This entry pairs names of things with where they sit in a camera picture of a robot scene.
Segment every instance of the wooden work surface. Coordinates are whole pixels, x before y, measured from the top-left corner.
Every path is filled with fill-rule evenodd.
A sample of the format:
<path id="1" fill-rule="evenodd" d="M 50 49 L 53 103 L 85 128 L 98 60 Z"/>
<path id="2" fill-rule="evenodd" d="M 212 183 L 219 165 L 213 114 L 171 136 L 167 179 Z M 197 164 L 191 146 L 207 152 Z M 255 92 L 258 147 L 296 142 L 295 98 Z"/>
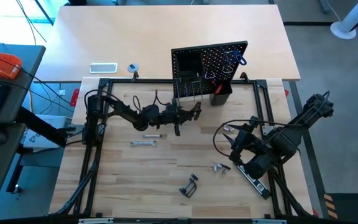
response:
<path id="1" fill-rule="evenodd" d="M 91 63 L 116 62 L 115 77 L 171 78 L 171 49 L 247 40 L 251 79 L 299 80 L 300 74 L 276 5 L 61 7 L 37 77 L 80 82 Z"/>
<path id="2" fill-rule="evenodd" d="M 87 91 L 97 88 L 98 82 L 98 78 L 89 77 L 82 81 L 73 123 L 85 122 L 83 96 Z M 268 80 L 268 86 L 275 121 L 289 121 L 290 113 L 282 81 Z M 137 95 L 142 106 L 146 106 L 152 103 L 155 89 L 158 89 L 158 97 L 162 102 L 171 100 L 172 85 L 165 84 L 115 83 L 112 93 L 133 108 L 133 95 Z M 223 106 L 211 106 L 208 96 L 205 95 L 200 118 L 183 124 L 180 127 L 180 137 L 174 135 L 172 124 L 161 126 L 159 130 L 149 127 L 144 132 L 138 132 L 121 117 L 109 118 L 93 213 L 103 212 L 105 217 L 132 218 L 261 218 L 266 213 L 273 214 L 271 198 L 264 200 L 237 168 L 212 146 L 213 133 L 221 123 L 230 119 L 249 119 L 257 114 L 252 87 L 233 85 L 233 89 L 234 93 Z M 195 104 L 193 98 L 181 98 L 180 101 L 186 110 Z M 131 141 L 143 141 L 143 134 L 168 134 L 168 137 L 156 139 L 157 147 L 130 147 Z M 229 153 L 229 143 L 222 134 L 218 134 L 216 139 L 218 147 Z M 65 149 L 50 206 L 51 212 L 62 207 L 76 189 L 84 153 L 85 147 L 81 144 L 72 144 Z M 242 153 L 244 161 L 251 157 L 250 152 Z M 233 169 L 226 175 L 215 173 L 213 166 L 216 162 Z M 179 192 L 179 188 L 187 184 L 191 174 L 199 177 L 198 190 L 192 198 L 186 198 Z M 304 208 L 311 212 L 308 189 L 298 154 L 285 164 L 285 175 L 289 189 Z M 261 181 L 269 188 L 267 174 Z M 278 197 L 284 211 L 281 193 Z"/>

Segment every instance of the orange stripe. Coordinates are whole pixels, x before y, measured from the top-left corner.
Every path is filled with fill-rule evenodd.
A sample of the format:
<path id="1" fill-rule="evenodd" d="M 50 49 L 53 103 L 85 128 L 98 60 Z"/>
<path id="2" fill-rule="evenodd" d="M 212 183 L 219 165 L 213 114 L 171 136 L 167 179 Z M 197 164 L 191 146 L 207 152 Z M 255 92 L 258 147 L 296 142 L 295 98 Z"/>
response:
<path id="1" fill-rule="evenodd" d="M 328 215 L 331 216 L 331 217 L 333 217 L 333 218 L 338 219 L 338 216 L 336 215 L 336 213 L 334 213 L 334 212 L 332 212 L 332 211 L 330 211 L 330 210 L 328 210 Z"/>
<path id="2" fill-rule="evenodd" d="M 329 200 L 329 201 L 333 201 L 333 198 L 331 196 L 329 196 L 329 195 L 324 195 L 324 198 Z"/>
<path id="3" fill-rule="evenodd" d="M 329 202 L 326 202 L 326 206 L 332 210 L 335 210 L 335 206 Z"/>

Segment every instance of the pen holder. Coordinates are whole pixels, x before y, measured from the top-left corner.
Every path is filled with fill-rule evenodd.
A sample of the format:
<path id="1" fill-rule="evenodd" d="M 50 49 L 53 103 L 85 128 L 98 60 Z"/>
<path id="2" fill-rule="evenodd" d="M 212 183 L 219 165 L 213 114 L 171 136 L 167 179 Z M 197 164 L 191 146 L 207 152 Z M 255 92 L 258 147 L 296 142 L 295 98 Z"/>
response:
<path id="1" fill-rule="evenodd" d="M 212 106 L 219 106 L 225 104 L 230 94 L 233 92 L 230 82 L 222 83 L 222 85 L 223 86 L 219 93 L 216 93 L 215 91 L 215 93 L 209 95 L 209 101 L 211 102 Z"/>

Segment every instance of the black pegboard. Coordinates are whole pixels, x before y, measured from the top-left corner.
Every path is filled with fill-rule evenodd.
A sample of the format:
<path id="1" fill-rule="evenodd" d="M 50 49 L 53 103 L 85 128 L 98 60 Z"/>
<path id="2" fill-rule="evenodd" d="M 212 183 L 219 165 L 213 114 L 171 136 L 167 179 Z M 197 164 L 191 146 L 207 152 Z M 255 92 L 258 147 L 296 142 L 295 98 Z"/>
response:
<path id="1" fill-rule="evenodd" d="M 212 77 L 213 73 L 215 74 L 216 83 L 232 80 L 239 62 L 230 63 L 234 59 L 233 54 L 230 52 L 237 50 L 243 55 L 247 46 L 248 42 L 242 41 L 172 49 L 172 79 L 175 98 L 213 93 L 216 86 L 211 84 L 211 80 L 205 79 L 206 72 L 207 78 Z M 177 56 L 197 52 L 201 55 L 202 74 L 199 74 L 199 77 L 192 78 L 190 81 L 183 79 L 179 76 Z"/>

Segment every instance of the gray floor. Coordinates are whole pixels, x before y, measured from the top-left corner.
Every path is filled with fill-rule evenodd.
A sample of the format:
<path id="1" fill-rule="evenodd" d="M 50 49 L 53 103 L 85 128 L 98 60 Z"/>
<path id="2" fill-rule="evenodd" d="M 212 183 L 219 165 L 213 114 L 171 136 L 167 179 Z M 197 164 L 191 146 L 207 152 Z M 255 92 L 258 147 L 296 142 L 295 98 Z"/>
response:
<path id="1" fill-rule="evenodd" d="M 128 0 L 128 2 L 141 4 L 138 0 Z M 239 4 L 242 1 L 220 2 Z M 244 1 L 243 3 L 255 4 L 255 2 L 257 1 Z M 332 13 L 321 13 L 318 0 L 275 0 L 275 2 L 285 21 L 336 20 Z M 330 2 L 339 16 L 343 18 L 357 1 L 331 0 Z M 329 27 L 286 26 L 286 30 L 301 73 L 301 81 L 297 84 L 301 100 L 304 102 L 313 93 L 324 93 L 330 90 L 329 99 L 335 104 L 334 116 L 318 121 L 310 130 L 324 187 L 328 193 L 358 193 L 358 28 L 357 37 L 354 40 L 337 39 L 330 33 Z M 53 84 L 51 87 L 54 90 L 59 89 L 58 84 Z M 64 97 L 70 100 L 73 89 L 78 87 L 79 84 L 62 84 L 61 89 L 67 91 Z M 32 89 L 47 97 L 38 84 L 35 84 Z M 295 116 L 291 96 L 288 97 L 288 103 L 291 115 Z M 35 113 L 41 112 L 47 105 L 45 100 L 34 96 Z M 56 105 L 53 106 L 50 114 L 71 116 L 69 111 L 58 108 Z M 321 208 L 306 153 L 302 153 L 301 157 L 312 205 L 320 212 Z M 25 189 L 23 194 L 10 195 L 1 192 L 0 219 L 46 214 L 57 170 L 56 168 L 26 167 L 19 180 L 19 184 Z"/>

